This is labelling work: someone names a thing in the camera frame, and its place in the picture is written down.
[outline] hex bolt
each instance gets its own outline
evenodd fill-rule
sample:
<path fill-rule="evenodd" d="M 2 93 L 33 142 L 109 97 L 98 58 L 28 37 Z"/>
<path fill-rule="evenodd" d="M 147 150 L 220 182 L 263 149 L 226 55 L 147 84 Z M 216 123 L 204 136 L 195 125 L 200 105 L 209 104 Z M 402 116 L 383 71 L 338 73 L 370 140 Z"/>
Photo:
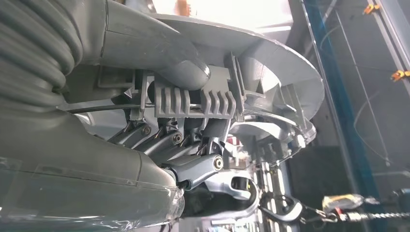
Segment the hex bolt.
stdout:
<path fill-rule="evenodd" d="M 181 133 L 176 133 L 173 137 L 172 137 L 172 142 L 174 144 L 178 144 L 182 141 L 182 134 Z"/>
<path fill-rule="evenodd" d="M 214 159 L 214 168 L 215 168 L 216 171 L 222 170 L 222 168 L 223 168 L 222 157 L 220 157 L 220 156 L 215 157 L 215 159 Z"/>
<path fill-rule="evenodd" d="M 150 127 L 150 126 L 145 126 L 144 128 L 142 128 L 141 133 L 142 133 L 142 135 L 149 135 L 149 134 L 151 134 L 151 127 Z"/>

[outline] metal bar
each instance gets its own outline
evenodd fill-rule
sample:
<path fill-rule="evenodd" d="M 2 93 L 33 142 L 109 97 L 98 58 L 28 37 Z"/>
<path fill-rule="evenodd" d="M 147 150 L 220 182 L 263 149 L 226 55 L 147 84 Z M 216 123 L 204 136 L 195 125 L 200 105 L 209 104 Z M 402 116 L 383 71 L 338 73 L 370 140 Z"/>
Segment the metal bar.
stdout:
<path fill-rule="evenodd" d="M 312 37 L 312 39 L 314 39 L 315 36 L 313 34 L 312 27 L 310 26 L 308 13 L 307 13 L 306 7 L 303 3 L 302 3 L 302 8 L 303 8 L 305 18 L 306 18 L 306 21 L 307 21 L 307 27 L 309 29 L 310 36 Z M 353 169 L 351 167 L 351 159 L 350 159 L 349 154 L 348 154 L 346 141 L 343 137 L 343 131 L 342 131 L 342 128 L 340 126 L 340 120 L 339 120 L 339 117 L 337 116 L 335 105 L 333 104 L 333 97 L 332 97 L 332 94 L 330 93 L 329 83 L 327 82 L 324 67 L 322 65 L 322 59 L 320 57 L 319 50 L 318 50 L 318 47 L 317 47 L 316 44 L 313 45 L 313 48 L 315 50 L 316 58 L 318 60 L 318 66 L 319 66 L 320 72 L 322 74 L 323 85 L 324 85 L 324 88 L 325 88 L 325 95 L 328 99 L 328 107 L 330 109 L 330 115 L 332 116 L 332 119 L 334 121 L 335 129 L 336 129 L 336 132 L 337 132 L 337 137 L 339 138 L 340 150 L 341 150 L 342 156 L 344 158 L 343 161 L 344 161 L 344 166 L 346 168 L 349 183 L 350 183 L 350 186 L 351 186 L 353 192 L 358 193 L 359 192 L 358 186 L 357 186 L 356 180 L 354 179 Z"/>
<path fill-rule="evenodd" d="M 407 56 L 406 52 L 404 51 L 404 47 L 400 42 L 400 38 L 395 30 L 395 27 L 389 17 L 389 15 L 393 14 L 394 16 L 399 15 L 398 12 L 401 9 L 394 9 L 392 8 L 394 3 L 397 3 L 396 0 L 367 0 L 369 4 L 380 4 L 382 6 L 382 10 L 380 14 L 374 14 L 376 23 L 379 25 L 381 34 L 386 41 L 387 48 L 390 51 L 390 54 L 393 57 L 393 61 L 397 66 L 397 69 L 404 70 L 410 69 L 410 58 Z M 410 80 L 404 79 L 403 84 L 407 89 L 407 92 L 410 94 Z"/>
<path fill-rule="evenodd" d="M 104 110 L 139 109 L 140 107 L 141 105 L 138 105 L 138 104 L 102 105 L 102 106 L 93 106 L 93 107 L 87 107 L 87 108 L 67 110 L 67 112 L 72 113 L 72 114 L 80 114 L 80 113 L 104 111 Z M 145 104 L 145 108 L 153 108 L 153 107 L 155 107 L 155 104 L 150 104 L 150 103 Z M 201 104 L 190 104 L 190 108 L 200 109 Z"/>

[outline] dark gray plastic part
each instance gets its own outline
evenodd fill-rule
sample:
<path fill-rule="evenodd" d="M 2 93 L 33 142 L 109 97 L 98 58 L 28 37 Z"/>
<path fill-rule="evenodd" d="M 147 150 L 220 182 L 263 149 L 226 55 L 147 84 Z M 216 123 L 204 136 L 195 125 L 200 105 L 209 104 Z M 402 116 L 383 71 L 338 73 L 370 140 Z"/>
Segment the dark gray plastic part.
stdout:
<path fill-rule="evenodd" d="M 231 119 L 236 101 L 229 91 L 229 70 L 209 66 L 212 76 L 200 90 L 201 108 L 190 108 L 191 97 L 187 90 L 180 89 L 160 76 L 155 77 L 155 117 L 192 117 Z"/>
<path fill-rule="evenodd" d="M 134 36 L 145 36 L 142 43 L 151 39 L 153 43 L 173 43 L 156 37 L 161 35 L 161 28 L 162 35 L 173 34 L 173 39 L 179 35 L 111 1 L 0 1 L 2 231 L 124 231 L 180 215 L 184 204 L 172 175 L 141 152 L 88 134 L 77 117 L 56 109 L 63 102 L 65 75 L 78 63 L 96 65 L 103 60 L 101 56 L 109 60 L 104 54 L 108 17 L 121 14 L 130 17 L 122 22 L 123 26 L 133 25 L 122 28 L 129 28 Z M 138 31 L 140 17 L 147 18 L 142 23 L 150 24 L 142 24 L 139 29 L 151 25 L 159 34 Z M 121 24 L 118 20 L 110 22 Z M 133 45 L 149 46 L 142 43 Z M 127 43 L 115 46 L 137 52 Z M 116 58 L 121 62 L 141 55 L 122 54 L 124 58 Z M 171 65 L 190 60 L 189 56 L 176 54 L 175 59 L 158 68 L 172 70 Z M 155 57 L 147 59 L 159 61 Z M 127 64 L 121 68 L 137 66 Z M 188 69 L 185 71 L 192 80 L 188 82 L 190 87 L 202 87 L 201 80 L 191 76 Z M 176 80 L 165 73 L 170 81 Z M 128 83 L 98 80 L 101 88 L 122 88 L 126 86 L 115 85 Z"/>

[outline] gray plastic part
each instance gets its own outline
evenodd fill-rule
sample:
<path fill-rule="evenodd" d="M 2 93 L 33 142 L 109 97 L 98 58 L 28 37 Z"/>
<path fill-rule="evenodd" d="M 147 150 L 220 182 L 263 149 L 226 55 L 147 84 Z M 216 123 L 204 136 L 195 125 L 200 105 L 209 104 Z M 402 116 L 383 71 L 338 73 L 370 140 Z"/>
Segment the gray plastic part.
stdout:
<path fill-rule="evenodd" d="M 191 109 L 190 93 L 160 76 L 155 77 L 155 117 L 193 117 L 231 119 L 236 101 L 229 91 L 229 70 L 209 66 L 212 76 L 200 90 L 201 108 Z"/>
<path fill-rule="evenodd" d="M 324 99 L 324 87 L 321 77 L 304 57 L 291 48 L 246 29 L 234 28 L 192 17 L 165 14 L 151 15 L 189 38 L 203 56 L 205 62 L 209 64 L 223 66 L 224 59 L 231 53 L 238 57 L 238 60 L 253 58 L 259 61 L 261 67 L 269 69 L 278 77 L 281 86 L 294 84 L 307 119 L 311 119 L 318 111 Z M 240 69 L 242 74 L 255 72 L 249 77 L 258 76 L 258 72 L 261 71 L 261 69 L 249 69 L 247 71 L 242 63 L 240 63 Z"/>
<path fill-rule="evenodd" d="M 192 190 L 219 172 L 214 167 L 216 159 L 222 160 L 222 157 L 216 154 L 201 157 L 183 156 L 170 160 L 166 166 L 174 171 L 178 182 L 189 181 L 185 190 Z"/>
<path fill-rule="evenodd" d="M 74 25 L 69 28 L 79 34 L 83 48 L 79 49 L 82 59 L 77 62 L 153 70 L 188 90 L 200 89 L 209 79 L 209 68 L 194 45 L 142 12 L 111 0 L 59 0 L 50 4 L 70 15 L 69 23 Z"/>
<path fill-rule="evenodd" d="M 229 74 L 231 75 L 229 86 L 237 103 L 236 109 L 241 115 L 245 110 L 244 103 L 246 100 L 246 94 L 239 62 L 236 57 L 232 53 L 230 53 L 225 58 L 224 65 L 229 69 Z"/>

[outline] bolt head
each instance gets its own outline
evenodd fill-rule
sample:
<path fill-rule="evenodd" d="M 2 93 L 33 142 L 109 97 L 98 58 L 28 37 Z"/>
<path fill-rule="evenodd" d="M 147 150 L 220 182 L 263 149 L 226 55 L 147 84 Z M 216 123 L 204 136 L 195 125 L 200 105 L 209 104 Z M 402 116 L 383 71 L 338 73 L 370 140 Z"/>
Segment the bolt head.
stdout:
<path fill-rule="evenodd" d="M 149 126 L 144 127 L 144 128 L 142 129 L 142 134 L 143 134 L 143 135 L 149 135 L 149 134 L 151 134 L 151 127 L 149 127 Z"/>
<path fill-rule="evenodd" d="M 218 156 L 214 160 L 214 168 L 216 171 L 220 171 L 223 168 L 223 160 L 222 157 Z"/>

